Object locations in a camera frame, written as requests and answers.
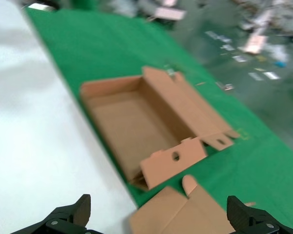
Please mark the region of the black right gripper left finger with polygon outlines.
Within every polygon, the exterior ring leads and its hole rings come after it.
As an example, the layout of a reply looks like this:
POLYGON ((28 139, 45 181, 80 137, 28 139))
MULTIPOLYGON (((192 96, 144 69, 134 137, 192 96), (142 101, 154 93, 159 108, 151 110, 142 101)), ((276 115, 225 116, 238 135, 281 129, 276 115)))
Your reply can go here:
POLYGON ((94 234, 87 229, 91 215, 91 196, 82 195, 74 204, 55 208, 42 221, 14 234, 94 234))

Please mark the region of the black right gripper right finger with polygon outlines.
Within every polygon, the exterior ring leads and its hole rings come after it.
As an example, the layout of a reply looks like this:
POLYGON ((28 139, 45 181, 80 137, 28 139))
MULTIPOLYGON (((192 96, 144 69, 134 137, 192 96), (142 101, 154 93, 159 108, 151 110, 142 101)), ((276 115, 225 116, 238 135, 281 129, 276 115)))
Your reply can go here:
POLYGON ((227 219, 235 234, 293 234, 267 211, 248 207, 234 195, 227 198, 227 219))

